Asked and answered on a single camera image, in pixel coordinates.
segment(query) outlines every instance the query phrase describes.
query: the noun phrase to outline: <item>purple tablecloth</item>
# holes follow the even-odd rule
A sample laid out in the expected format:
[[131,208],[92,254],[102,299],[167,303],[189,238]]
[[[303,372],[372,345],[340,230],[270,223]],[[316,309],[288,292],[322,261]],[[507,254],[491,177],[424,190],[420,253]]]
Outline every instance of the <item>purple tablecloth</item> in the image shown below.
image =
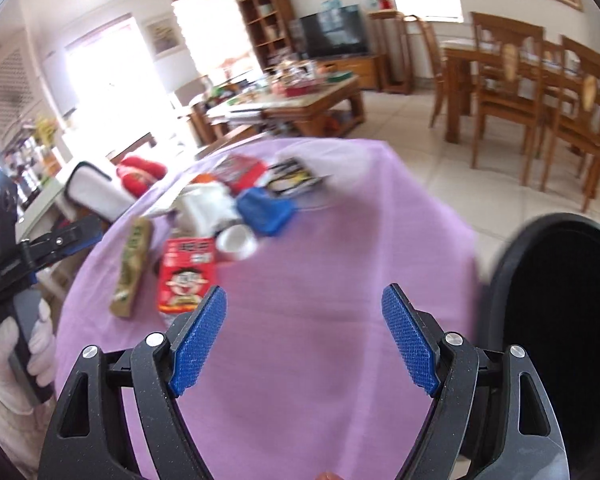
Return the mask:
[[[271,156],[297,139],[238,148]],[[383,142],[359,142],[370,173],[350,196],[302,211],[278,238],[243,262],[222,264],[228,314],[198,384],[178,401],[218,480],[394,478],[429,407],[411,383],[382,319],[382,289],[399,283],[444,330],[471,335],[476,290],[474,235],[419,186]],[[214,158],[199,163],[204,168]],[[83,347],[135,346],[164,331],[156,278],[144,274],[130,320],[109,313],[129,222],[178,177],[170,173],[94,248],[64,304],[58,391]],[[168,234],[156,222],[152,251]],[[142,474],[156,478],[131,391],[129,431]]]

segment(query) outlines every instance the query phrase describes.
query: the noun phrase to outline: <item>black gripper frame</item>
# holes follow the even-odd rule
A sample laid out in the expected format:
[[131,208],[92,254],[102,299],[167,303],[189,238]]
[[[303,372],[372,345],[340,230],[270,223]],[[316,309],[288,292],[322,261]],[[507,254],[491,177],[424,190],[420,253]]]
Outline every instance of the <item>black gripper frame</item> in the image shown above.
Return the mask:
[[[475,348],[459,334],[444,333],[431,314],[399,294],[425,339],[437,342],[432,351],[440,350],[436,375],[443,384],[397,480],[448,479],[461,447],[471,460],[464,480],[569,480],[558,421],[524,349]],[[474,406],[476,395],[484,402]],[[470,418],[474,428],[468,432]],[[464,442],[469,433],[472,442]]]
[[213,480],[168,386],[171,345],[193,314],[180,314],[166,333],[133,349],[105,354],[83,350],[62,390],[46,434],[40,480],[142,478],[132,450],[122,388],[133,388],[142,430],[161,479]]
[[17,186],[0,170],[0,323],[13,317],[18,325],[18,341],[9,362],[23,393],[35,406],[49,400],[54,392],[51,385],[38,386],[27,372],[29,339],[42,298],[32,288],[36,272],[98,242],[102,226],[95,216],[86,217],[34,241],[17,244],[16,198]]

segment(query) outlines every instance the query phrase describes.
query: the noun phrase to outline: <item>television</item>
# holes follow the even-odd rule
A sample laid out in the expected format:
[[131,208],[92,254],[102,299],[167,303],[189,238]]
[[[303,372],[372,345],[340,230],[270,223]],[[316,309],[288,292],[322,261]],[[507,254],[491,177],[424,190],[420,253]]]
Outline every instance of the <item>television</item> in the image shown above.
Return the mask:
[[309,58],[369,54],[365,25],[357,5],[300,18]]

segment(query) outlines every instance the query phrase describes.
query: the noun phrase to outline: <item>black circular object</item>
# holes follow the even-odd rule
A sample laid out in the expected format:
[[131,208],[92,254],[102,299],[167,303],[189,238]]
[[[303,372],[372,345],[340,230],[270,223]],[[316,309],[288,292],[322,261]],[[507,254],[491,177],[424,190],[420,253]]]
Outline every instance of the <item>black circular object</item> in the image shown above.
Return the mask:
[[600,225],[575,214],[529,224],[497,265],[480,310],[479,346],[519,344],[531,357],[571,468],[600,460]]

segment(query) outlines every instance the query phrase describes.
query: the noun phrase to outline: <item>blue gripper pad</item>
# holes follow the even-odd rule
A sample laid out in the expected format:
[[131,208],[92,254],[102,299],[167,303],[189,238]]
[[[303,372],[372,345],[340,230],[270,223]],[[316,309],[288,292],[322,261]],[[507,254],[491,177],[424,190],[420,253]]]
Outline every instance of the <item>blue gripper pad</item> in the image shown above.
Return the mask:
[[382,315],[411,379],[433,397],[440,387],[436,375],[440,348],[400,286],[395,283],[382,293]]
[[225,316],[226,293],[214,286],[171,345],[173,375],[169,387],[176,397],[196,384]]

